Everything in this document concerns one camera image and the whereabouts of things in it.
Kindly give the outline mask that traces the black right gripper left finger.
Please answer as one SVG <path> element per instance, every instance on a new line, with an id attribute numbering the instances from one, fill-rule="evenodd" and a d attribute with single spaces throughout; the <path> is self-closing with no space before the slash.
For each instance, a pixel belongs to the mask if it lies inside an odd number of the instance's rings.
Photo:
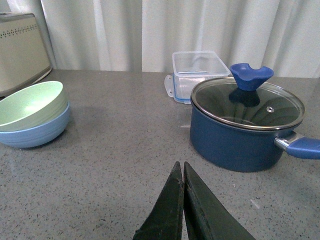
<path id="1" fill-rule="evenodd" d="M 152 211 L 135 232 L 134 240 L 180 240 L 183 228 L 184 181 L 177 161 Z"/>

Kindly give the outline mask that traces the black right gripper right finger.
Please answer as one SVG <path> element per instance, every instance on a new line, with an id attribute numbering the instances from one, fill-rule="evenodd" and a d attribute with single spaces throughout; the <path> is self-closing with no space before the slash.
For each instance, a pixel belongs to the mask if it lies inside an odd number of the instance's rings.
<path id="1" fill-rule="evenodd" d="M 253 240 L 192 166 L 184 163 L 184 216 L 190 240 Z"/>

